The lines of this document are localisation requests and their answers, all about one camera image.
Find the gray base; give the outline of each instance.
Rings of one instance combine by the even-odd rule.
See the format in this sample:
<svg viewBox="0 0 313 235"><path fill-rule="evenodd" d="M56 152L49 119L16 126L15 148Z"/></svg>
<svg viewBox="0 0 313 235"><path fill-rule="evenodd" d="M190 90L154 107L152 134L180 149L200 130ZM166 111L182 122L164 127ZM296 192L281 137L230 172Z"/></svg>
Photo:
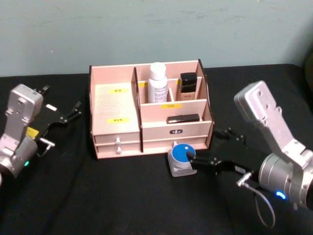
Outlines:
<svg viewBox="0 0 313 235"><path fill-rule="evenodd" d="M181 168L176 165L176 161L173 159L171 155L171 151L167 154L168 164L170 166L170 170L173 177L193 175L197 173L197 170L194 170L189 163L189 166Z"/></svg>

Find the white wire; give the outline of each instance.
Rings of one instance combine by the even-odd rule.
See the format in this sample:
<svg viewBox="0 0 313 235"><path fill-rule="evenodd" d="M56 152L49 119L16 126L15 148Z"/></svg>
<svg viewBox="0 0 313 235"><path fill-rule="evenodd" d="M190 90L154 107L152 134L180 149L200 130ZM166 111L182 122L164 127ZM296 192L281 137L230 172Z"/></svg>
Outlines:
<svg viewBox="0 0 313 235"><path fill-rule="evenodd" d="M257 195L259 195L264 201L265 203L268 205L268 208L272 214L272 217L273 217L273 222L272 222L272 225L268 225L267 223L264 222L262 216L261 216L261 213L260 213L260 208L259 208L259 203L257 201L257 197L256 195L254 195L254 202L255 202L255 207L256 207L256 210L258 212L258 215L259 215L259 218L262 222L262 224L264 224L266 227L269 227L269 228L273 228L275 223L276 223L276 217L275 217L275 212L274 212L274 209L272 207L272 205L270 204L269 200L258 190L256 190L255 188L252 188L250 185L248 185L247 183L243 183L242 184L244 187L246 187L247 189L249 189L250 191L256 193Z"/></svg>

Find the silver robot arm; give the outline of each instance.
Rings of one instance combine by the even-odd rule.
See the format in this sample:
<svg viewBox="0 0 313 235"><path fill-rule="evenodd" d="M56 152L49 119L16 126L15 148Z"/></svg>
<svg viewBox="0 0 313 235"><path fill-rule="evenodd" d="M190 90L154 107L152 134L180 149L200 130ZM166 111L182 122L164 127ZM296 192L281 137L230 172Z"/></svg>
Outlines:
<svg viewBox="0 0 313 235"><path fill-rule="evenodd" d="M292 136L266 83L248 85L235 95L234 101L245 121L261 130L273 152L260 168L259 184L313 210L313 152Z"/></svg>
<svg viewBox="0 0 313 235"><path fill-rule="evenodd" d="M0 138L0 173L17 177L24 164L37 152L36 142L26 135L27 128L40 112L43 96L20 84L10 92L5 131Z"/></svg>

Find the blue led light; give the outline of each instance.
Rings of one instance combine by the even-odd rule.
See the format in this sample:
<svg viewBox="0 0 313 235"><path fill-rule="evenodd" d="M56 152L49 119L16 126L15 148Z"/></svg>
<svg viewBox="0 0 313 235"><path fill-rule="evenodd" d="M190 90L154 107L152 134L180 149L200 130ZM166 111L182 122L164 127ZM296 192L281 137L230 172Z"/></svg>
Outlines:
<svg viewBox="0 0 313 235"><path fill-rule="evenodd" d="M276 192L276 196L279 196L279 197L281 197L284 200L286 199L286 195L284 193L282 193L281 191L277 191Z"/></svg>

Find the desktop organizer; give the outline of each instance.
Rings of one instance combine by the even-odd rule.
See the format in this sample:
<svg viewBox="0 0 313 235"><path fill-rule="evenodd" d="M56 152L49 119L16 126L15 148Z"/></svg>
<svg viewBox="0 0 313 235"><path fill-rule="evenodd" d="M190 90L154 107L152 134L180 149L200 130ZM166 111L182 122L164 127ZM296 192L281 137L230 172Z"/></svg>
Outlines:
<svg viewBox="0 0 313 235"><path fill-rule="evenodd" d="M150 65L90 66L90 133L98 159L167 153L174 143L209 148L214 121L201 60L165 63L164 103L148 103ZM178 100L184 72L197 74L194 100ZM200 121L166 122L187 114L199 114Z"/></svg>

